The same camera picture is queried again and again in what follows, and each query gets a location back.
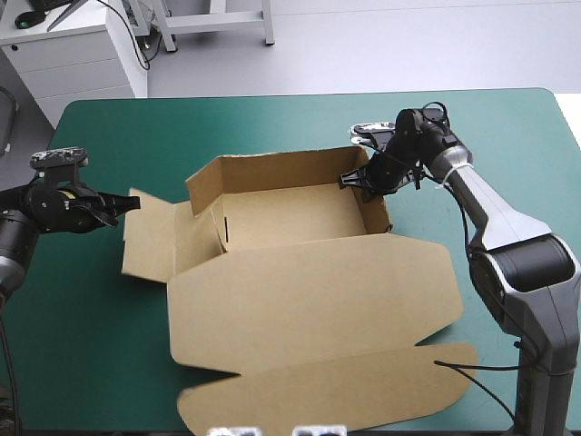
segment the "drawer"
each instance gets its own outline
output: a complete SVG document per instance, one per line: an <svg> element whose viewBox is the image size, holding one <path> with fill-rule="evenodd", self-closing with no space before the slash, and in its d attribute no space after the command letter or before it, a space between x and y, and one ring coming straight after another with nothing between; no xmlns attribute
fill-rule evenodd
<svg viewBox="0 0 581 436"><path fill-rule="evenodd" d="M34 98L129 84L119 59L29 71L20 77Z"/></svg>
<svg viewBox="0 0 581 436"><path fill-rule="evenodd" d="M115 88L95 89L83 93L56 95L54 97L37 98L36 103L44 115L53 125L58 125L61 115L69 103L77 100L101 100L104 98L134 98L131 86L117 86Z"/></svg>
<svg viewBox="0 0 581 436"><path fill-rule="evenodd" d="M18 73L117 58L106 31L3 45Z"/></svg>

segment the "white desk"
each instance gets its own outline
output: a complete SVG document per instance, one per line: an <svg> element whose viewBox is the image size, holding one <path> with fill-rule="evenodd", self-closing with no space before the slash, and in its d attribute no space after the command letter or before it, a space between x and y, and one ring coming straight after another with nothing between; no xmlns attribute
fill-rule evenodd
<svg viewBox="0 0 581 436"><path fill-rule="evenodd" d="M120 0L109 3L127 20ZM48 121L56 127L65 107L76 100L147 97L147 72L119 17L88 2L47 33L65 8L22 30L15 18L30 6L10 0L0 20L0 46Z"/></svg>

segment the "cardboard lid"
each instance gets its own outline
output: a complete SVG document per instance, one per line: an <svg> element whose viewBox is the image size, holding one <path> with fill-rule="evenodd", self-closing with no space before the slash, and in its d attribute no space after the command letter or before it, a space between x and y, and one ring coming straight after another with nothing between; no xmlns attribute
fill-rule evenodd
<svg viewBox="0 0 581 436"><path fill-rule="evenodd" d="M463 305L445 247L384 233L226 253L168 309L178 363L247 375L411 346Z"/></svg>
<svg viewBox="0 0 581 436"><path fill-rule="evenodd" d="M469 381L434 360L476 364L478 357L471 345L451 343L314 362L186 389L178 409L194 434L222 426L258 426L271 436L305 424L374 427L461 397Z"/></svg>

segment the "white table leg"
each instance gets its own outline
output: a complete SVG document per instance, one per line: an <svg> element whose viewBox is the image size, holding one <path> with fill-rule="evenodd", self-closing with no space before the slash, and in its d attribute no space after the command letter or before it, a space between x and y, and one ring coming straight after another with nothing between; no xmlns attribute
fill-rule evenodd
<svg viewBox="0 0 581 436"><path fill-rule="evenodd" d="M266 45L274 44L274 29L272 28L271 0L262 0L262 18L264 20L264 34Z"/></svg>

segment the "cardboard box flap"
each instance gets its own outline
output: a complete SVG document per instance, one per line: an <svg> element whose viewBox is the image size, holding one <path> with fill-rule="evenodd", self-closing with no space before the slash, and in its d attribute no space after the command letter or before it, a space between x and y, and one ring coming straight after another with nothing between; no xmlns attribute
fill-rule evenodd
<svg viewBox="0 0 581 436"><path fill-rule="evenodd" d="M340 174L367 162L359 146L287 153L223 155L215 158L186 184L197 215L223 193L336 183Z"/></svg>
<svg viewBox="0 0 581 436"><path fill-rule="evenodd" d="M411 347L226 379L182 392L178 409L193 434L258 426L288 435L296 425L375 427L441 411L469 381L434 360L476 364L467 343Z"/></svg>
<svg viewBox="0 0 581 436"><path fill-rule="evenodd" d="M244 375L410 346L463 312L447 249L388 233L226 253L170 280L168 309L178 363Z"/></svg>
<svg viewBox="0 0 581 436"><path fill-rule="evenodd" d="M173 204L132 188L141 209L125 216L122 273L156 282L173 277Z"/></svg>
<svg viewBox="0 0 581 436"><path fill-rule="evenodd" d="M223 253L214 207L193 217L190 202L171 204L136 189L130 195L141 197L142 208L125 218L123 274L168 282Z"/></svg>

